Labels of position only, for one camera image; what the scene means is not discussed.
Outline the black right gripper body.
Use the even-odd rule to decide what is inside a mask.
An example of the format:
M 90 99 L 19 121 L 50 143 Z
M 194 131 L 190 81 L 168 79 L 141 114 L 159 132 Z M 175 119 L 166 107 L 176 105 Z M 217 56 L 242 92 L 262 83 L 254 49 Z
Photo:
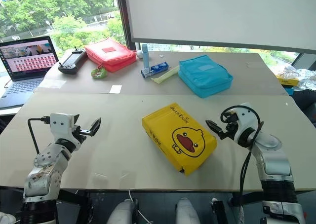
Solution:
M 220 140 L 223 140 L 225 138 L 230 138 L 231 140 L 234 140 L 235 134 L 237 132 L 237 123 L 236 122 L 228 123 L 225 129 L 226 131 L 222 129 L 219 134 Z

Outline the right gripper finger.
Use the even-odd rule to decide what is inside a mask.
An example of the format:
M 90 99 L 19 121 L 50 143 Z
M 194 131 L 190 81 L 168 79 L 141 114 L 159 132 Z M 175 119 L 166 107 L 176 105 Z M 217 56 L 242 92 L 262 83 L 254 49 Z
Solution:
M 212 120 L 206 120 L 206 125 L 212 130 L 215 134 L 221 135 L 223 133 L 222 129 Z

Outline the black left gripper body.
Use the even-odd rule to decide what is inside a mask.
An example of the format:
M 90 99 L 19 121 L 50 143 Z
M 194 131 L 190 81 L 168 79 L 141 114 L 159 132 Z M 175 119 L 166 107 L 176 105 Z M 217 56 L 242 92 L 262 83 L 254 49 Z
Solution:
M 72 135 L 75 139 L 77 139 L 80 143 L 83 143 L 86 140 L 87 136 L 93 137 L 93 132 L 91 130 L 81 129 L 80 126 L 75 125 L 72 128 Z

